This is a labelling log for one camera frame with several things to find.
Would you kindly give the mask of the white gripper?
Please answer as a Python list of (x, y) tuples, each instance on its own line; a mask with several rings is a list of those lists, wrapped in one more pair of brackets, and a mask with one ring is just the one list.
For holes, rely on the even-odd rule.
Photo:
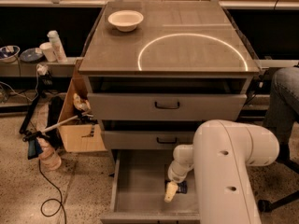
[(170, 182), (166, 184), (164, 201), (170, 203), (178, 191), (178, 184), (185, 180), (188, 172), (191, 170), (189, 164), (180, 164), (177, 161), (172, 161), (168, 168), (168, 178)]

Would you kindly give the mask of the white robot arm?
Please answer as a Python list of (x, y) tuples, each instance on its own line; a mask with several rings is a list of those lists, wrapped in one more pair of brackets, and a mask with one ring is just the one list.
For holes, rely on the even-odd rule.
[(277, 138), (262, 126), (207, 121), (190, 145), (175, 147), (164, 200), (171, 202), (194, 172), (201, 224), (262, 224), (247, 168), (269, 165), (278, 153)]

